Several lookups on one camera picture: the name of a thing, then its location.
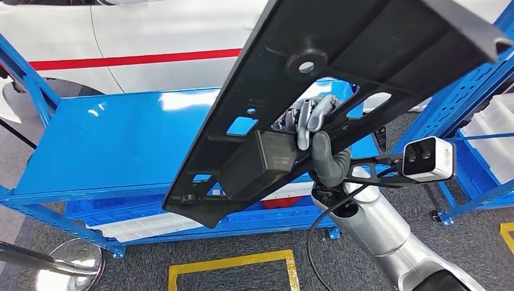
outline gray carpet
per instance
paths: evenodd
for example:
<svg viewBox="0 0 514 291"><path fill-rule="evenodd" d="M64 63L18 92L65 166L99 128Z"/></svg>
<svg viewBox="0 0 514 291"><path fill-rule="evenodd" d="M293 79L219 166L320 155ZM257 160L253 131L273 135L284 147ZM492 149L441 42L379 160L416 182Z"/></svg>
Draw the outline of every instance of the gray carpet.
<svg viewBox="0 0 514 291"><path fill-rule="evenodd" d="M32 142L37 143L43 132L43 126L32 106L30 97L15 93L11 85L6 85L4 90L7 96L6 101L20 117L23 124L6 122ZM0 127L0 185L8 188L16 186L32 152L31 147ZM13 243L24 220L24 215L0 206L0 241ZM0 262L0 273L2 273L3 268L4 263Z"/></svg>
<svg viewBox="0 0 514 291"><path fill-rule="evenodd" d="M415 113L408 113L387 126L389 146L394 145L414 118ZM452 187L452 191L462 196L457 193L460 189ZM501 222L514 221L514 209L469 213L455 219L454 226L443 227L429 216L435 208L447 209L437 186L385 189L384 194L409 222L412 232L430 248L469 272L486 290L512 290L514 256L500 237L498 227ZM306 235L307 231L302 230L129 247L124 259L108 258L104 275L94 291L167 290L169 265L284 249L293 250L301 290L324 290L307 261ZM49 252L68 238L51 227L26 219L16 243ZM320 272L335 290L391 290L372 259L347 236L329 240L319 230L313 246ZM5 269L16 277L6 278L4 272L0 285L8 286L3 290L34 290L34 271L13 269L9 265ZM178 287L179 290L288 290L286 280L285 263L278 261L179 275Z"/></svg>

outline red stripe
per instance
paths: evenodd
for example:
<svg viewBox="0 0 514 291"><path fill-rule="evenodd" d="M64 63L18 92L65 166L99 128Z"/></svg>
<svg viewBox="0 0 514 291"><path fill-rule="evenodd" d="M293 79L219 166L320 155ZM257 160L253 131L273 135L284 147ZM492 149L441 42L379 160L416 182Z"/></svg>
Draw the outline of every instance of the red stripe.
<svg viewBox="0 0 514 291"><path fill-rule="evenodd" d="M156 62L192 61L195 59L217 59L238 56L240 48L230 50L207 50L204 52L166 53L163 55L120 56L98 59L63 59L59 61L29 62L36 71L66 70L95 67L112 67L115 65L153 64Z"/></svg>

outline black cable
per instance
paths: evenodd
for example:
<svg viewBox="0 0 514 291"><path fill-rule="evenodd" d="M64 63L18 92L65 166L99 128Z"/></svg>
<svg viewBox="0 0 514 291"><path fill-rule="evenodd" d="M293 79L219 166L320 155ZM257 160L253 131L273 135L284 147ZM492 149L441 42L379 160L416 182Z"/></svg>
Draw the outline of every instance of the black cable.
<svg viewBox="0 0 514 291"><path fill-rule="evenodd" d="M31 147L33 149L37 148L37 146L34 144L34 142L31 142L28 138L26 138L19 131L14 129L12 126L8 125L7 122L3 121L2 119L0 119L0 125L3 126L3 128L7 129L10 133L14 134L22 142L26 143L29 147Z"/></svg>
<svg viewBox="0 0 514 291"><path fill-rule="evenodd" d="M394 167L385 169L384 171L380 172L377 175L377 177L380 178L380 177L385 176L385 175L387 175L389 173L392 173L392 172L394 172L394 169L395 169ZM318 268L314 264L314 260L312 260L311 237L312 237L312 235L314 233L314 230L316 229L316 226L319 224L319 222L323 218L325 218L325 216L327 216L330 212L336 210L338 207L341 207L342 205L348 203L348 201L350 201L350 199L352 199L355 195L361 193L369 185L370 184L363 184L361 187L357 188L352 193L350 193L348 196L346 196L343 200L341 200L340 202L337 202L336 204L330 206L327 210L323 211L323 213L321 215L319 215L318 218L316 218L316 220L314 220L313 224L310 226L309 233L307 234L307 258L309 259L309 264L310 264L310 267L312 268L312 270L314 272L314 275L316 275L316 278L319 280L321 285L323 285L323 287L325 287L325 289L327 289L328 291L333 291L333 289L330 288L330 286L325 282L325 280L323 280L323 278L321 277L321 275L318 272Z"/></svg>

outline black metal bracket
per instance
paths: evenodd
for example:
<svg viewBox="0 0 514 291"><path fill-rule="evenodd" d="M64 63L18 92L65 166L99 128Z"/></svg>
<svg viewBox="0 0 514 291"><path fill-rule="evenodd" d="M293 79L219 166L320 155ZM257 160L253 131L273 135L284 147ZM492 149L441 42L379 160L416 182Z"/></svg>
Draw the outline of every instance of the black metal bracket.
<svg viewBox="0 0 514 291"><path fill-rule="evenodd" d="M365 183L373 186L380 186L386 188L400 188L406 185L418 184L418 181L405 177L401 174L403 163L403 156L401 153L395 155L371 156L368 158L352 159L350 161L350 168L346 178L343 182ZM376 166L384 165L389 166L391 173L398 172L393 176L379 176L376 172ZM370 172L369 178L353 176L353 168L355 167L368 167Z"/></svg>
<svg viewBox="0 0 514 291"><path fill-rule="evenodd" d="M385 126L380 127L379 129L373 132L375 136L376 142L378 143L378 147L384 152L387 150L387 130Z"/></svg>
<svg viewBox="0 0 514 291"><path fill-rule="evenodd" d="M271 0L230 72L163 203L163 209L214 227L312 169L291 132L271 125L319 78L359 90L322 130L341 151L456 78L496 61L512 42L453 1ZM362 118L348 112L369 96L389 100ZM227 134L238 117L257 123ZM195 182L197 174L210 179ZM206 193L220 183L223 199Z"/></svg>

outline white storage bin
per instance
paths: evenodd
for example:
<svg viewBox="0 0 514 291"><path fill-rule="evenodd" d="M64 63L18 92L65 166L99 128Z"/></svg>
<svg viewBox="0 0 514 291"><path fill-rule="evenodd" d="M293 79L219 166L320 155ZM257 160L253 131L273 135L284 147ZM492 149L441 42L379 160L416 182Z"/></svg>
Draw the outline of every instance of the white storage bin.
<svg viewBox="0 0 514 291"><path fill-rule="evenodd" d="M183 217L182 215L163 213L86 227L101 230L104 236L116 238L119 242L124 243L126 241L133 241L134 239L149 238L151 236L179 232L181 230L194 229L201 226L200 223Z"/></svg>
<svg viewBox="0 0 514 291"><path fill-rule="evenodd" d="M514 132L514 94L494 96L461 132L464 136ZM474 139L469 143L482 155L501 184L514 178L514 138Z"/></svg>

